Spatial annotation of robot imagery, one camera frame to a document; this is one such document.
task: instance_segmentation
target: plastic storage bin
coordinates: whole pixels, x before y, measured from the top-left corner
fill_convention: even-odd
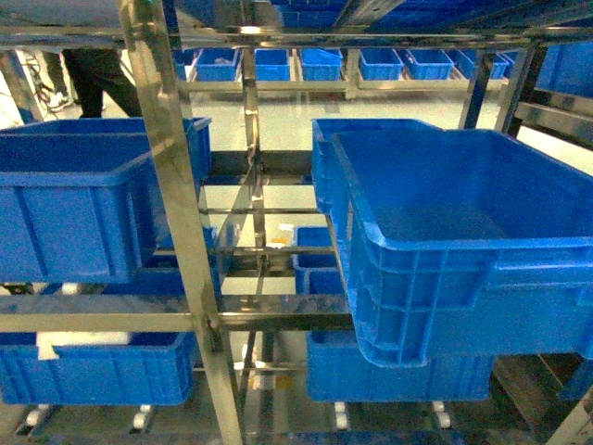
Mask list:
[[[203,49],[196,60],[197,79],[200,82],[233,82],[237,78],[240,59],[238,49]]]
[[[507,69],[504,70],[504,75],[507,79],[510,79],[512,76],[512,70],[515,68],[515,61],[517,60],[517,56],[519,53],[517,51],[511,51],[510,53],[502,53],[503,56],[507,60]]]
[[[580,401],[591,387],[593,387],[593,360],[586,360],[581,363],[573,378],[564,385],[560,397],[566,401]]]
[[[410,70],[411,77],[419,81],[447,80],[453,70],[453,61],[445,51],[438,49],[406,49],[399,53]]]
[[[256,49],[258,81],[290,81],[287,49]]]
[[[298,227],[295,245],[325,247],[331,246],[332,240],[327,227]],[[292,261],[297,294],[344,294],[333,254],[293,255]]]
[[[339,81],[342,53],[339,49],[300,50],[303,79],[306,81]]]
[[[461,74],[463,74],[465,78],[471,79],[473,72],[475,71],[477,52],[473,49],[465,49],[463,51],[454,49],[449,51],[448,54],[451,57],[451,60],[455,62],[455,66]],[[496,55],[492,71],[490,71],[490,79],[502,79],[508,67],[508,60],[501,55]]]
[[[336,10],[302,10],[292,6],[277,6],[282,23],[287,28],[331,28],[340,16]]]
[[[290,6],[297,11],[341,11],[346,0],[271,0],[276,6]]]
[[[536,86],[567,95],[593,97],[593,44],[550,46]]]
[[[214,248],[216,243],[217,229],[216,227],[204,228],[204,240],[206,241],[207,248]],[[159,245],[161,248],[174,248],[173,240],[168,236]],[[228,272],[228,263],[221,257],[221,267],[219,267],[219,260],[216,255],[208,255],[208,263],[210,265],[210,271],[212,275],[212,285],[214,286],[214,292],[216,296],[221,295],[221,273],[226,275]],[[179,268],[179,262],[175,255],[155,255],[145,264],[148,268]],[[176,286],[183,286],[182,276],[177,272],[178,280]]]
[[[192,171],[196,180],[203,180],[212,170],[208,127],[211,122],[211,118],[193,118],[183,123],[187,145],[192,157]],[[77,119],[32,123],[0,131],[0,137],[5,134],[61,134],[65,137],[71,134],[122,134],[145,137],[146,127],[142,118]]]
[[[367,360],[593,358],[592,177],[492,131],[334,140],[331,217]]]
[[[0,137],[0,280],[127,283],[169,234],[144,135]]]
[[[297,246],[331,246],[326,227],[298,227]],[[297,294],[342,294],[333,255],[294,255]],[[367,362],[353,331],[308,333],[307,390],[315,401],[454,401],[487,397],[494,358],[447,357],[421,368]]]
[[[143,270],[104,293],[181,295],[176,271]],[[125,346],[55,347],[59,360],[37,360],[34,333],[0,334],[5,403],[176,405],[189,396],[199,356],[194,333],[134,334]]]
[[[330,170],[333,153],[332,135],[358,130],[440,130],[425,122],[411,119],[314,119],[313,120],[313,184],[317,207],[329,213],[333,204],[333,189],[328,182],[334,177]]]
[[[352,331],[307,334],[307,392],[315,401],[479,401],[488,397],[492,357],[443,357],[418,368],[367,362]]]
[[[404,62],[395,49],[362,49],[359,68],[365,81],[394,81],[399,79]]]

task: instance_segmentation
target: floor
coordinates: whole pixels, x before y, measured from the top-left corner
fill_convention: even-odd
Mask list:
[[[0,77],[0,128],[18,124],[19,117],[7,89]],[[261,95],[259,115],[261,125],[261,147],[269,149],[298,149],[310,150],[311,125],[315,118],[412,118],[427,121],[446,129],[457,128],[465,93],[459,92],[419,92],[419,93],[364,93],[356,99],[344,100],[335,95],[309,94],[266,94]],[[106,98],[106,118],[123,117],[122,111]],[[193,109],[196,116],[212,118],[210,126],[211,146],[213,150],[244,150],[245,125],[243,124],[242,99],[240,95],[193,95]],[[58,112],[55,116],[48,115],[48,119],[76,119],[80,109],[72,106]],[[483,111],[478,122],[479,128],[494,127],[498,115],[498,92],[488,94]],[[563,143],[557,139],[522,129],[519,139],[538,148],[554,158],[571,163],[576,168],[593,174],[593,153],[576,146]],[[208,204],[214,207],[227,207],[234,201],[236,187],[215,187],[207,189]],[[310,186],[267,186],[265,188],[266,206],[282,207],[287,202],[291,207],[315,207],[314,192]],[[223,217],[212,218],[211,224],[220,226]],[[268,239],[271,242],[290,244],[292,227],[299,225],[324,225],[324,218],[320,215],[270,215],[266,219]],[[253,245],[253,226],[250,221],[241,238],[241,245]],[[255,292],[256,279],[229,279],[224,283],[225,293]],[[264,293],[294,293],[294,280],[291,278],[277,278],[266,280]],[[304,365],[304,335],[285,334],[279,341],[288,345],[286,350],[291,352],[284,359],[291,360],[297,365]],[[242,336],[235,338],[235,359],[241,359],[241,346],[245,342]],[[157,433],[191,433],[196,430],[196,416],[200,416],[200,428],[204,434],[215,435],[216,423],[212,412],[208,394],[208,386],[204,378],[198,378],[196,391],[192,398],[181,408],[163,408],[158,412],[154,432]],[[296,373],[291,378],[288,388],[275,391],[270,398],[269,391],[257,390],[252,387],[247,401],[249,415],[246,422],[247,431],[261,430],[261,426],[273,432],[284,431],[331,431],[335,428],[333,406],[314,403],[309,400],[304,390],[304,374]],[[492,400],[482,405],[475,404],[468,409],[466,404],[456,405],[453,410],[458,414],[461,429],[472,429],[476,425],[481,427],[503,427],[511,429],[521,427],[512,417],[512,409],[500,408]],[[479,420],[476,420],[475,408],[478,407]],[[11,433],[14,425],[21,419],[24,407],[6,406],[0,403],[0,437]],[[364,410],[371,410],[371,418],[375,425],[370,425],[364,419],[367,415],[359,416],[360,429],[375,429],[386,426],[403,429],[425,429],[423,420],[425,407],[420,405],[401,408],[397,406],[367,406]],[[262,420],[262,415],[275,416]],[[47,434],[75,434],[82,429],[85,434],[102,434],[104,431],[125,433],[132,421],[133,408],[72,408],[66,407],[58,411],[48,424]]]

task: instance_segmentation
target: metal shelf frame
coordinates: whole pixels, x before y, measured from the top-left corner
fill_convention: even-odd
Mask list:
[[[507,22],[510,27],[506,29],[476,30],[470,26],[474,22],[479,22],[475,20],[468,22],[468,29],[460,26],[447,32],[365,33],[371,22],[381,18],[400,3],[401,0],[351,0],[340,16],[339,26],[329,31],[309,32],[259,27],[255,9],[248,1],[242,2],[242,23],[239,26],[219,29],[199,27],[195,20],[181,16],[182,20],[178,21],[177,17],[171,16],[170,8],[167,9],[169,14],[166,17],[161,0],[118,0],[121,28],[0,26],[0,42],[3,35],[9,35],[11,38],[6,39],[9,45],[36,46],[40,39],[42,41],[49,36],[52,45],[72,47],[88,45],[88,41],[85,43],[79,38],[93,36],[93,46],[128,49],[170,222],[174,253],[179,262],[185,288],[184,299],[155,299],[146,296],[80,296],[76,299],[39,295],[10,297],[0,301],[0,332],[194,331],[198,338],[223,443],[251,443],[252,439],[246,438],[243,434],[245,384],[251,372],[251,354],[247,354],[241,381],[237,382],[230,352],[229,332],[250,332],[251,347],[251,338],[255,333],[264,332],[264,349],[267,351],[264,355],[270,359],[273,342],[270,332],[352,327],[345,299],[341,296],[262,295],[263,279],[273,276],[279,259],[286,261],[290,254],[295,252],[293,248],[266,248],[266,215],[303,211],[265,209],[263,184],[268,181],[277,181],[277,184],[298,183],[295,176],[301,171],[310,172],[310,154],[260,150],[259,91],[284,91],[284,88],[291,91],[320,91],[325,88],[336,88],[336,91],[344,91],[352,96],[358,90],[392,89],[395,83],[368,83],[359,79],[360,48],[476,48],[479,49],[476,60],[479,69],[469,81],[460,121],[460,128],[471,129],[475,128],[486,89],[492,85],[489,74],[494,52],[521,49],[515,72],[503,99],[497,129],[516,136],[520,126],[525,124],[548,129],[567,140],[579,141],[583,146],[588,146],[591,142],[592,101],[583,98],[571,100],[565,95],[535,90],[547,45],[593,39],[593,30],[590,29],[539,25],[551,25],[556,23],[555,20],[566,21],[593,16],[593,6],[590,2],[563,0],[562,4],[565,7],[558,15],[547,15],[542,23],[535,20],[534,27],[528,28],[513,28],[514,22],[509,19]],[[512,17],[515,9],[522,10],[528,3],[526,0],[518,2],[517,7],[509,8],[506,16],[498,14],[497,17]],[[228,85],[178,81],[170,51],[172,48],[180,48],[181,44],[238,47],[243,51],[242,80],[240,84],[233,83],[232,90],[241,91],[244,96],[246,152],[216,155],[213,178],[210,178],[210,184],[212,181],[216,182],[217,176],[223,176],[225,173],[239,178],[238,183],[241,187],[232,209],[209,208],[204,187],[196,191],[187,143],[183,137],[183,118],[191,117],[189,94],[193,91],[229,91],[221,90],[228,88]],[[256,82],[255,48],[311,46],[334,46],[348,50],[346,76],[342,82],[333,85],[318,85],[300,80],[290,84]],[[35,98],[14,51],[0,53],[0,70],[19,107],[23,122],[39,121],[41,113],[36,107]],[[413,81],[401,81],[397,85],[409,85],[411,89],[419,87]],[[563,123],[555,121],[559,116],[562,117]],[[256,295],[223,296],[223,311],[219,311],[215,300],[202,232],[202,226],[209,225],[209,214],[217,212],[228,214],[219,231],[221,235],[215,248],[217,255],[232,255],[234,260],[239,261],[240,270],[259,278]],[[234,245],[236,237],[226,238],[225,234],[229,228],[240,233],[247,214],[254,217],[254,246],[237,248]],[[318,253],[314,248],[301,249],[299,252]],[[248,258],[251,262],[243,261],[242,258]],[[562,431],[564,430],[560,429],[550,443],[571,443],[572,433],[564,434]]]

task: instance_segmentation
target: white sneaker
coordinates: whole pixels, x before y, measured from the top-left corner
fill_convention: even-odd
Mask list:
[[[52,95],[51,100],[49,101],[49,109],[52,111],[60,111],[61,109],[67,107],[68,105],[72,105],[72,99],[69,95],[62,95],[61,93],[55,93]]]

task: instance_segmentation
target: black pants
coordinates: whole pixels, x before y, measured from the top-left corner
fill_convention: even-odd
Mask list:
[[[47,67],[47,76],[54,85],[54,92],[68,95],[68,88],[64,82],[64,71],[62,70],[62,62],[59,59],[59,54],[43,52],[45,65]]]
[[[65,49],[66,68],[82,107],[82,118],[100,118],[105,91],[131,117],[142,116],[138,95],[114,49]]]

